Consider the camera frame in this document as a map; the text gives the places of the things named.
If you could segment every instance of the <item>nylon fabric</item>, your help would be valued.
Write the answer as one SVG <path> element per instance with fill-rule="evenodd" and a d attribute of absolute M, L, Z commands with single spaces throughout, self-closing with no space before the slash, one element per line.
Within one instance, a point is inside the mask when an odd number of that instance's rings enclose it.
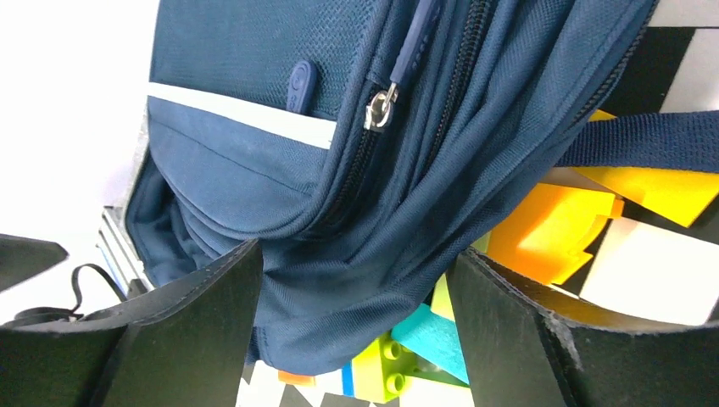
<path fill-rule="evenodd" d="M 589 123 L 557 166 L 719 173 L 719 111 L 637 114 Z"/>
<path fill-rule="evenodd" d="M 331 150 L 322 153 L 149 102 L 151 159 L 128 231 L 160 283 L 244 239 L 262 239 L 248 362 L 301 375 L 333 371 L 417 309 L 457 254 L 499 223 L 577 137 L 590 113 L 578 112 L 620 63 L 653 2 L 489 2 L 477 62 L 466 66 L 471 78 L 438 141 L 465 21 L 477 11 L 447 1 L 414 87 L 402 91 L 396 122 L 378 138 L 363 193 L 346 209 L 351 222 L 337 234 L 312 234 L 352 167 L 365 104 L 387 85 L 396 57 L 388 53 L 399 51 L 393 43 L 414 4 L 161 3 L 151 80 L 281 107 L 290 69 L 312 59 L 320 66 L 312 115 L 337 119 Z"/>

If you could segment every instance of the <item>white background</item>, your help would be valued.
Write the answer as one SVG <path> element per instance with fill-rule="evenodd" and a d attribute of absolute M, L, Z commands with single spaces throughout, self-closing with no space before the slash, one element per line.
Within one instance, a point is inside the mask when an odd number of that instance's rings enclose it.
<path fill-rule="evenodd" d="M 0 322 L 31 306 L 72 307 L 72 267 L 102 262 L 100 212 L 129 181 L 157 5 L 0 1 L 0 233 L 71 254 L 0 295 Z M 92 287 L 85 310 L 115 302 L 101 281 L 81 273 Z"/>

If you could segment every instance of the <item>lego brick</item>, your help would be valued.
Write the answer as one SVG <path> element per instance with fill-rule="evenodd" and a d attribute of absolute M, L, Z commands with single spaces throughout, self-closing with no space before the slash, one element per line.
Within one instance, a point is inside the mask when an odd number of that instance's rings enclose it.
<path fill-rule="evenodd" d="M 584 249 L 623 202 L 609 192 L 537 184 L 492 230 L 488 256 L 543 284 L 561 284 L 592 255 Z"/>
<path fill-rule="evenodd" d="M 288 373 L 286 371 L 277 371 L 277 378 L 280 380 L 280 382 L 292 384 L 293 386 L 313 387 L 315 385 L 314 376 L 300 376 Z"/>
<path fill-rule="evenodd" d="M 477 239 L 476 242 L 472 244 L 472 247 L 479 250 L 482 253 L 486 253 L 487 249 L 489 248 L 489 237 L 491 236 L 491 232 L 485 233 L 484 236 Z"/>
<path fill-rule="evenodd" d="M 436 315 L 454 321 L 452 301 L 449 300 L 449 289 L 447 288 L 447 277 L 444 274 L 439 277 L 437 285 L 434 286 L 431 311 Z"/>
<path fill-rule="evenodd" d="M 354 379 L 352 378 L 352 363 L 342 368 L 342 391 L 345 396 L 354 397 Z"/>
<path fill-rule="evenodd" d="M 598 111 L 591 120 L 610 120 L 614 117 Z M 691 226 L 719 195 L 719 174 L 633 167 L 574 170 L 684 227 Z"/>
<path fill-rule="evenodd" d="M 389 333 L 376 339 L 352 359 L 354 397 L 372 403 L 386 403 L 404 391 L 404 375 L 414 370 L 416 357 Z"/>
<path fill-rule="evenodd" d="M 392 337 L 462 382 L 469 382 L 457 326 L 433 314 L 426 304 L 421 304 L 414 314 L 397 324 L 392 329 Z"/>

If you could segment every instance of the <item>zipper pull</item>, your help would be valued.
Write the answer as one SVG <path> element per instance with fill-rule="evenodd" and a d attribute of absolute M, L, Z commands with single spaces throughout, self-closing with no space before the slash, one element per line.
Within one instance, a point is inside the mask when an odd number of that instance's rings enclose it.
<path fill-rule="evenodd" d="M 404 37 L 404 44 L 389 76 L 390 85 L 386 91 L 379 91 L 372 98 L 365 111 L 365 129 L 383 132 L 392 122 L 393 107 L 399 97 L 399 91 L 406 89 L 420 65 L 444 0 L 420 0 L 412 17 L 410 30 Z"/>

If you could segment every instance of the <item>navy blue backpack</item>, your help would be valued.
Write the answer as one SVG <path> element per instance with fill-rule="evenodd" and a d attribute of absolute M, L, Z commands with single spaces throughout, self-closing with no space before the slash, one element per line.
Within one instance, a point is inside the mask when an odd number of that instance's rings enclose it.
<path fill-rule="evenodd" d="M 654 6 L 162 1 L 125 221 L 148 277 L 258 238 L 247 362 L 316 375 L 415 311 L 551 167 L 716 172 L 716 112 L 588 124 Z"/>

